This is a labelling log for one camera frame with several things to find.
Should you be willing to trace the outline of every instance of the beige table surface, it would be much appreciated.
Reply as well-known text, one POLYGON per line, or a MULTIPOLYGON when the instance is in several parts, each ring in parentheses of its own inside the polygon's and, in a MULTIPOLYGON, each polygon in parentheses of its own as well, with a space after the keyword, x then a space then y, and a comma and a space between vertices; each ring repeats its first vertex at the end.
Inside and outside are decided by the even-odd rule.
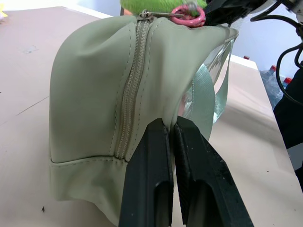
MULTIPOLYGON (((66 8, 7 14, 0 24, 0 226, 112 227, 94 204, 56 202, 48 184, 53 59, 72 31, 97 18, 66 8)), ((255 63, 232 57, 228 104, 210 142, 256 227, 303 226, 303 194, 255 63)), ((180 226, 175 193, 173 227, 180 226)))

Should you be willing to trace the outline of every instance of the red bottle cap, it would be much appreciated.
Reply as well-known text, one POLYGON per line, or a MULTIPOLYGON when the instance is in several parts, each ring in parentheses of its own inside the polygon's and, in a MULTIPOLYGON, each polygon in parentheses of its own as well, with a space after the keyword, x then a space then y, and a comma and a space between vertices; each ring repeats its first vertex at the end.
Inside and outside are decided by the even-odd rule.
POLYGON ((289 84, 290 82, 292 82, 292 80, 293 80, 293 79, 291 79, 291 78, 289 78, 289 77, 286 77, 285 80, 284 80, 284 82, 285 82, 286 84, 289 84))
POLYGON ((273 70, 273 71, 276 71, 276 66, 275 66, 275 65, 272 65, 272 66, 270 67, 270 69, 273 70))

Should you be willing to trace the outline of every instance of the pink keyring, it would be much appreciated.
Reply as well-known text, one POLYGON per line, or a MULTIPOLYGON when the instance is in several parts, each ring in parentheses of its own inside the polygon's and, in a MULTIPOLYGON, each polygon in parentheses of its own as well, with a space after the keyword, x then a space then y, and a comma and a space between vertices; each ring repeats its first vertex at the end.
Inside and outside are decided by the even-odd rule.
MULTIPOLYGON (((180 12, 186 12, 188 10, 189 10, 188 5, 180 5, 180 6, 176 7, 171 13, 175 14, 175 13, 180 13, 180 12)), ((199 6, 197 7, 197 12, 199 13, 199 16, 194 19, 183 20, 183 19, 179 19, 177 17, 172 17, 171 20, 178 25, 185 25, 188 27, 203 26, 206 21, 205 13, 204 13, 203 9, 199 6)))

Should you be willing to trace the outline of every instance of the zipper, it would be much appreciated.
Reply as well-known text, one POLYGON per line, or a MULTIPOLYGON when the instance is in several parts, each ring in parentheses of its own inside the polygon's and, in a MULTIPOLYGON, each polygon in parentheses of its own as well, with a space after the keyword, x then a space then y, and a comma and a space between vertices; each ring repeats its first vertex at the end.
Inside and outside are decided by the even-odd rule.
POLYGON ((145 46, 150 24, 154 16, 144 10, 137 18, 136 44, 134 51, 134 61, 128 76, 123 92, 122 111, 120 122, 120 133, 118 136, 118 146, 115 152, 116 158, 124 159, 134 124, 134 112, 136 97, 142 78, 145 46))

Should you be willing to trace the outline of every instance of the sage green pouch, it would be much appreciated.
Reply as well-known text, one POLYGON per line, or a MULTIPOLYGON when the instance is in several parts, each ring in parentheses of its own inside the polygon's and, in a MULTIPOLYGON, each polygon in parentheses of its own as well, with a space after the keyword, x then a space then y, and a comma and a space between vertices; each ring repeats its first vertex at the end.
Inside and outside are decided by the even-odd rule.
POLYGON ((196 103, 211 118, 199 119, 199 129, 210 134, 209 126, 203 131, 213 123, 215 93, 202 64, 216 48, 225 46, 226 53, 237 34, 226 27, 190 29, 166 18, 135 16, 98 20, 71 34, 51 76, 54 197, 93 202, 118 225, 125 170, 146 126, 157 118, 168 130, 175 124, 182 96, 201 70, 206 79, 199 83, 209 99, 196 103))

